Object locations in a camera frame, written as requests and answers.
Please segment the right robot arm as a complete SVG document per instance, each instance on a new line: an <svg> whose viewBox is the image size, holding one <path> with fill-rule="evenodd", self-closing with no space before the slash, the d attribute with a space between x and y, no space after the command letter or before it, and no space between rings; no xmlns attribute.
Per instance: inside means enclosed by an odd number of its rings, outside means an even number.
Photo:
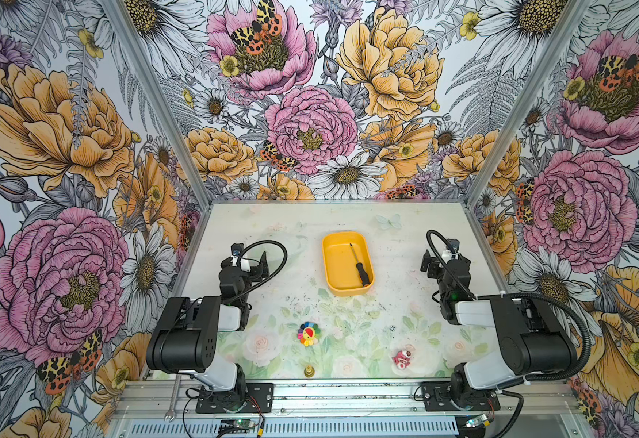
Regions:
<svg viewBox="0 0 639 438"><path fill-rule="evenodd" d="M453 326L493 329L495 350L454 366L445 395L458 409L485 403L498 392L532 381L560 381L577 374L592 352L592 336L570 306L536 293L478 296L469 288L471 262L455 239L436 230L421 271L434 279L432 295L442 318Z"/></svg>

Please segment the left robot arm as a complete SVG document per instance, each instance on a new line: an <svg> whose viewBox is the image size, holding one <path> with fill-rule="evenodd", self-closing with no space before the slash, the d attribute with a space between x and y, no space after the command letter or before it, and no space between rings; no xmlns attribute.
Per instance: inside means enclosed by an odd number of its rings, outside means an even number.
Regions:
<svg viewBox="0 0 639 438"><path fill-rule="evenodd" d="M267 254L249 256L261 242L234 244L218 275L219 293L190 299L168 299L146 349L146 365L196 381L191 397L199 414L260 412L241 365L217 351L221 333L248 326L250 292L270 278Z"/></svg>

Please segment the black orange screwdriver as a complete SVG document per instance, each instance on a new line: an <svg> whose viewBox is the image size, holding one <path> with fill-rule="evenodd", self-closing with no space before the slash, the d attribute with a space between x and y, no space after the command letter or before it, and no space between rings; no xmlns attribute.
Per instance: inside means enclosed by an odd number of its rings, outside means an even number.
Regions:
<svg viewBox="0 0 639 438"><path fill-rule="evenodd" d="M355 249L355 247L354 247L354 245L352 243L350 243L350 249L352 250L352 254L353 254L355 262L356 262L355 266L356 266L356 269L358 271L359 278L361 279L361 285L363 287L368 287L371 284L370 277L369 277L369 275L368 275L363 263L359 260L359 257L358 257L358 254L356 252L356 249Z"/></svg>

